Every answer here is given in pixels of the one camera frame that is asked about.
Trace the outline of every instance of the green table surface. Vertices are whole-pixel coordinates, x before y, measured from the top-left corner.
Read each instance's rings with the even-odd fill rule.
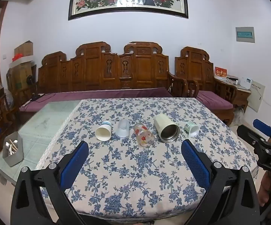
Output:
[[[23,140],[24,159],[9,167],[1,152],[0,174],[15,185],[22,167],[27,166],[34,170],[51,140],[79,102],[51,102],[37,112],[19,130]]]

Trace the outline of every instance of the purple seat cushion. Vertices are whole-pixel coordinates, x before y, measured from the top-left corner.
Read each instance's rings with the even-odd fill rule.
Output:
[[[61,92],[43,95],[40,99],[20,107],[22,112],[38,112],[47,103],[55,101],[77,101],[83,99],[102,98],[165,98],[172,97],[166,88],[136,89],[136,90],[104,90],[104,91],[78,91]]]
[[[209,110],[228,110],[233,108],[233,105],[230,102],[222,99],[211,91],[199,91],[197,100]]]

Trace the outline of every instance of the blue gripper pad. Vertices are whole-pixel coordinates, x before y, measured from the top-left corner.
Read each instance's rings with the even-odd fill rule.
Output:
[[[181,144],[181,154],[188,164],[194,178],[196,179],[198,185],[201,188],[204,188],[206,191],[209,189],[210,182],[210,173],[209,170],[200,160],[197,155],[197,151],[193,150],[194,146],[189,144],[189,140],[184,140]]]
[[[262,121],[255,119],[253,121],[253,127],[261,131],[263,134],[267,135],[268,137],[271,137],[271,127],[267,124],[263,123]]]
[[[70,189],[88,157],[88,144],[83,142],[79,149],[73,153],[66,167],[61,172],[60,188],[62,191]]]

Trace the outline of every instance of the black picture frame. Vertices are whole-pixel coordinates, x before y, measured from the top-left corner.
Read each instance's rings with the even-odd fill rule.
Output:
[[[68,20],[78,19],[78,18],[82,18],[85,16],[94,15],[94,14],[122,12],[122,11],[140,11],[140,12],[161,13],[161,14],[174,15],[174,16],[183,17],[183,18],[188,19],[189,18],[188,2],[187,2],[187,0],[183,0],[183,2],[184,2],[185,13],[170,11],[167,9],[151,8],[151,7],[112,7],[112,8],[92,10],[92,11],[72,15],[74,0],[70,0]]]

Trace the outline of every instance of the white wall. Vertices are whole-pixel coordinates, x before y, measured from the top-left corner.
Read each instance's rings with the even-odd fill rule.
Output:
[[[230,73],[251,77],[264,85],[263,99],[271,105],[271,2],[270,0],[230,0],[232,11],[232,66]],[[254,27],[255,43],[236,41],[235,27]],[[271,125],[271,106],[264,101],[258,112],[247,107],[245,120],[259,119]]]
[[[34,0],[28,5],[25,39],[34,43],[38,67],[49,53],[62,51],[75,57],[85,43],[105,41],[114,53],[123,53],[131,41],[160,44],[169,56],[174,72],[174,57],[185,46],[206,50],[219,67],[230,68],[229,0],[188,0],[189,19],[171,15],[121,12],[104,13],[68,21],[70,0]]]
[[[5,88],[7,88],[6,73],[14,57],[14,49],[25,42],[27,6],[24,3],[9,1],[5,10],[0,34],[0,71]]]

